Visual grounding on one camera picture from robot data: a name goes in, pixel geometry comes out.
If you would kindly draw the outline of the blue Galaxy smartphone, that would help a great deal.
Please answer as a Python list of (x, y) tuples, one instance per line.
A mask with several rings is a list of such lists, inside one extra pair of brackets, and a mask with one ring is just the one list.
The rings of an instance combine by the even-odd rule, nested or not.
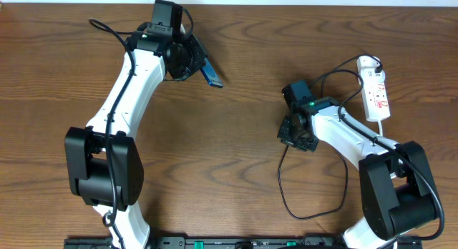
[(201, 73), (203, 74), (205, 80), (211, 87), (223, 88), (223, 82), (220, 77), (216, 74), (213, 66), (211, 65), (209, 59), (204, 58), (204, 65), (200, 68)]

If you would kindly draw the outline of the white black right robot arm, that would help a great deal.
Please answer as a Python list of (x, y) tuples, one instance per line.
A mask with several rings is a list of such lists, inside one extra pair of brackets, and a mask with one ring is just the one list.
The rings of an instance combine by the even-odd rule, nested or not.
[(286, 147), (315, 151), (320, 141), (359, 171), (363, 218), (347, 229), (348, 248), (399, 248), (434, 240), (445, 215), (423, 147), (380, 136), (325, 97), (285, 94), (290, 110), (278, 131)]

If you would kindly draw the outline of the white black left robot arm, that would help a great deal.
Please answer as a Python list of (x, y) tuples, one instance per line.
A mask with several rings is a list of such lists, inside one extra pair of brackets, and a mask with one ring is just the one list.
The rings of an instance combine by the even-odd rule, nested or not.
[(135, 138), (146, 107), (167, 74), (181, 82), (197, 71), (221, 88), (202, 44), (181, 24), (144, 23), (121, 41), (120, 75), (96, 115), (84, 128), (70, 127), (64, 148), (69, 186), (101, 216), (108, 238), (75, 238), (65, 248), (147, 248), (151, 228), (138, 199), (144, 168)]

